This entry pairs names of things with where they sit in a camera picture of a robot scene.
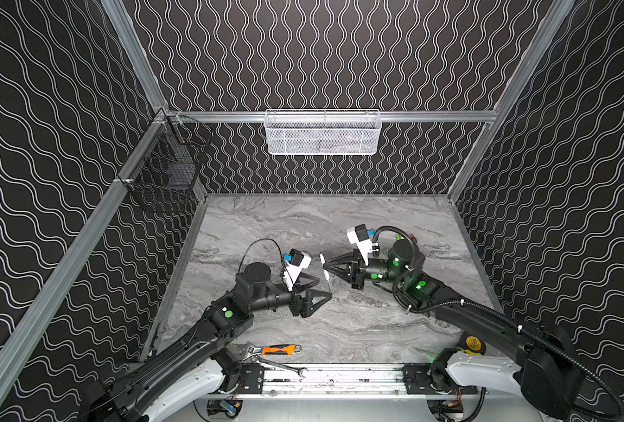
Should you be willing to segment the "green white pen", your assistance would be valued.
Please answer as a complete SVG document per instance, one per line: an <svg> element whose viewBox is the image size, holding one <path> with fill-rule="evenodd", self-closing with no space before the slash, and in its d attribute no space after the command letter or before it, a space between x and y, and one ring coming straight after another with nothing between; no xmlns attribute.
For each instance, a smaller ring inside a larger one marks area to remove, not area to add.
<svg viewBox="0 0 624 422"><path fill-rule="evenodd" d="M333 288L333 285L331 283L331 275L330 275L330 273L326 269L327 261L325 259L325 256L322 253L319 254L319 258L320 258L320 262L322 264L322 269L323 269L323 273L324 273L324 279L326 280L326 283L327 283L327 286L329 288L329 291L333 294L334 293L334 288Z"/></svg>

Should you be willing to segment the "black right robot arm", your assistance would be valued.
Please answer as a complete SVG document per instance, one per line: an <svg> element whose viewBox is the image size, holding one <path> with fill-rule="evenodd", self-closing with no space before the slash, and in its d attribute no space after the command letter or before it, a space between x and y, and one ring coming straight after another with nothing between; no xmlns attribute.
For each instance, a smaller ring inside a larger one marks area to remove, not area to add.
<svg viewBox="0 0 624 422"><path fill-rule="evenodd" d="M438 390L456 386L503 390L526 399L540 413L566 420L579 413L601 421L623 421L624 402L586 367L567 333L517 322L456 292L423 270L426 256L416 237L394 226L350 228L354 249L323 261L324 274L362 290L370 281L393 296L409 314L435 316L503 353L507 364L473 364L462 351L447 349L432 365Z"/></svg>

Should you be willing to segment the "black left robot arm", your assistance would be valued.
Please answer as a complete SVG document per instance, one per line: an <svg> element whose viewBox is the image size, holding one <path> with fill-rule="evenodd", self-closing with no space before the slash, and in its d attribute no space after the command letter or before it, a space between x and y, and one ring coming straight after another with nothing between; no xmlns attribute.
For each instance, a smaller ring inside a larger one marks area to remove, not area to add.
<svg viewBox="0 0 624 422"><path fill-rule="evenodd" d="M180 339L141 367L85 391L80 421L164 421L187 404L217 390L236 388L242 359L227 347L253 324L257 311L284 307L311 317L331 300L319 280L288 289L272 280L270 267L255 262L236 274L236 285L205 309Z"/></svg>

